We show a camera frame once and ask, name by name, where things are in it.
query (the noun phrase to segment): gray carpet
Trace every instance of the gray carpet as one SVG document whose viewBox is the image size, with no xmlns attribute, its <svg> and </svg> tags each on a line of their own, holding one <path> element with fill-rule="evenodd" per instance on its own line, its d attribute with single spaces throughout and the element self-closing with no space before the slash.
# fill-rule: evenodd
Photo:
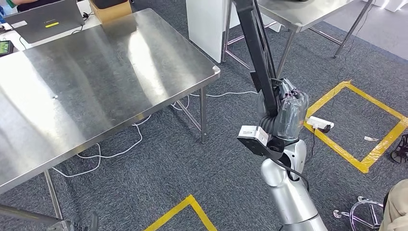
<svg viewBox="0 0 408 231">
<path fill-rule="evenodd" d="M 176 30 L 188 36 L 184 1 L 136 1 L 136 8 L 153 8 Z M 335 27 L 320 23 L 320 29 L 341 38 Z M 232 29 L 231 36 L 241 30 Z M 268 31 L 272 52 L 277 60 L 288 32 Z M 347 55 L 332 59 L 336 46 L 326 39 L 305 31 L 297 36 L 287 60 L 283 77 L 291 79 L 307 92 L 314 103 L 343 80 L 408 116 L 408 61 L 398 58 L 363 40 L 355 39 Z M 244 42 L 231 50 L 245 60 L 249 55 Z M 349 50 L 346 46 L 343 54 Z M 248 71 L 231 58 L 220 64 L 221 78 L 208 92 L 254 90 Z M 89 221 L 92 211 L 101 217 L 100 230 L 142 231 L 164 213 L 192 194 L 209 219 L 220 231 L 275 231 L 280 226 L 277 212 L 261 180 L 259 167 L 263 159 L 251 154 L 237 140 L 241 125 L 256 124 L 254 95 L 225 96 L 208 99 L 209 141 L 200 144 L 198 130 L 179 111 L 168 107 L 152 115 L 140 126 L 143 141 L 128 153 L 103 159 L 101 167 L 89 174 L 64 178 L 53 170 L 51 176 L 63 215 L 80 215 Z M 198 117 L 199 102 L 191 97 L 191 112 Z M 398 122 L 354 93 L 344 90 L 316 113 L 336 125 L 328 134 L 357 159 L 362 159 Z M 313 134 L 303 129 L 309 156 Z M 102 154 L 111 155 L 127 149 L 139 140 L 136 128 L 127 128 L 101 142 Z M 393 163 L 388 152 L 362 174 L 330 147 L 316 138 L 314 155 L 305 167 L 310 194 L 325 224 L 331 231 L 350 230 L 346 219 L 335 219 L 332 211 L 349 209 L 358 195 L 383 200 L 386 192 L 401 179 L 408 178 L 407 165 Z M 96 147 L 83 155 L 96 154 Z M 73 157 L 57 168 L 74 174 L 96 166 L 97 160 Z M 0 195 L 0 203 L 52 215 L 50 197 L 43 175 Z M 0 217 L 0 230 L 39 231 L 45 227 L 32 222 Z M 174 216 L 159 230 L 206 230 L 191 207 Z"/>
</svg>

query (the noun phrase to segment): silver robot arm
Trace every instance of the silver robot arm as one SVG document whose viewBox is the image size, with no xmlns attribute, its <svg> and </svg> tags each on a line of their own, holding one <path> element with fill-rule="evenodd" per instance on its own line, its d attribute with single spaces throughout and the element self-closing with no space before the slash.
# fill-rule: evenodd
<svg viewBox="0 0 408 231">
<path fill-rule="evenodd" d="M 258 91 L 259 126 L 242 126 L 238 140 L 266 157 L 261 174 L 277 206 L 284 231 L 327 231 L 302 174 L 306 144 L 298 139 L 308 97 L 289 80 L 278 79 L 256 0 L 233 0 L 251 55 Z"/>
</svg>

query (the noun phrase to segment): yellow tape square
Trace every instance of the yellow tape square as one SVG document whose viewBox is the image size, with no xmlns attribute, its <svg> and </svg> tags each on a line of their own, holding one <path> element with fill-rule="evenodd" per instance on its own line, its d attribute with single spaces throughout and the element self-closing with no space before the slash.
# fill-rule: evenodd
<svg viewBox="0 0 408 231">
<path fill-rule="evenodd" d="M 180 202 L 178 205 L 176 205 L 174 208 L 170 209 L 166 214 L 164 214 L 161 218 L 159 218 L 157 221 L 155 221 L 153 224 L 151 224 L 149 227 L 147 227 L 144 231 L 156 231 L 160 227 L 162 227 L 166 222 L 168 222 L 175 214 L 179 213 L 181 210 L 183 210 L 187 206 L 191 206 L 194 211 L 197 213 L 198 217 L 200 218 L 201 222 L 205 225 L 208 231 L 217 231 L 213 223 L 208 219 L 207 215 L 201 208 L 201 206 L 198 204 L 198 202 L 195 200 L 195 198 L 192 195 L 189 195 L 184 199 L 182 202 Z"/>
<path fill-rule="evenodd" d="M 402 132 L 408 127 L 408 118 L 400 114 L 399 112 L 395 111 L 394 109 L 390 108 L 389 106 L 385 105 L 384 103 L 374 99 L 373 97 L 369 96 L 368 94 L 364 93 L 362 90 L 353 86 L 350 81 L 345 81 L 339 83 L 336 87 L 331 89 L 327 94 L 325 94 L 321 99 L 319 99 L 316 103 L 314 103 L 311 107 L 309 107 L 306 117 L 310 117 L 313 115 L 318 109 L 320 109 L 325 103 L 331 100 L 335 95 L 337 95 L 343 88 L 348 88 L 352 90 L 354 93 L 357 93 L 364 99 L 370 101 L 371 103 L 377 105 L 378 107 L 382 108 L 383 110 L 387 111 L 388 113 L 392 114 L 393 116 L 397 117 L 400 121 L 399 123 L 385 136 L 385 138 L 380 141 L 377 146 L 368 154 L 362 161 L 358 161 L 355 159 L 350 153 L 332 141 L 329 137 L 327 137 L 323 132 L 316 130 L 315 135 L 319 137 L 323 142 L 325 142 L 328 146 L 330 146 L 333 150 L 335 150 L 340 156 L 350 162 L 354 167 L 360 170 L 363 173 L 368 173 L 369 168 L 373 165 L 380 156 L 387 150 L 390 145 L 401 135 Z M 304 123 L 305 127 L 313 132 L 313 127 L 306 122 Z"/>
</svg>

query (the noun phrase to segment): person's arm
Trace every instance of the person's arm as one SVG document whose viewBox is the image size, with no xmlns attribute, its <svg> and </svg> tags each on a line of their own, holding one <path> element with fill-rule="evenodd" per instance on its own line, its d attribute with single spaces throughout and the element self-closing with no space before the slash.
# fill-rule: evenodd
<svg viewBox="0 0 408 231">
<path fill-rule="evenodd" d="M 24 3 L 31 3 L 31 2 L 35 2 L 38 0 L 6 0 L 6 2 L 9 4 L 9 6 L 11 8 L 14 8 L 18 5 L 24 4 Z"/>
<path fill-rule="evenodd" d="M 38 1 L 38 0 L 11 0 L 15 5 L 21 5 L 21 4 L 24 4 L 24 3 L 31 3 L 31 2 L 35 2 L 35 1 Z"/>
</svg>

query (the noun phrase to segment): white paper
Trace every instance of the white paper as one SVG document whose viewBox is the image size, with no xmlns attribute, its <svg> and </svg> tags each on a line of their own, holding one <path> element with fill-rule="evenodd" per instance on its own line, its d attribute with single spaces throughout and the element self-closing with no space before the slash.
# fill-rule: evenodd
<svg viewBox="0 0 408 231">
<path fill-rule="evenodd" d="M 18 23 L 11 24 L 11 26 L 12 26 L 14 29 L 19 28 L 19 27 L 21 27 L 21 26 L 25 26 L 25 25 L 27 25 L 27 22 L 24 21 L 24 20 L 21 21 L 21 22 L 18 22 Z"/>
<path fill-rule="evenodd" d="M 365 136 L 364 139 L 367 140 L 367 141 L 378 141 L 379 140 L 379 139 L 371 138 L 371 137 L 368 137 L 368 136 Z"/>
</svg>

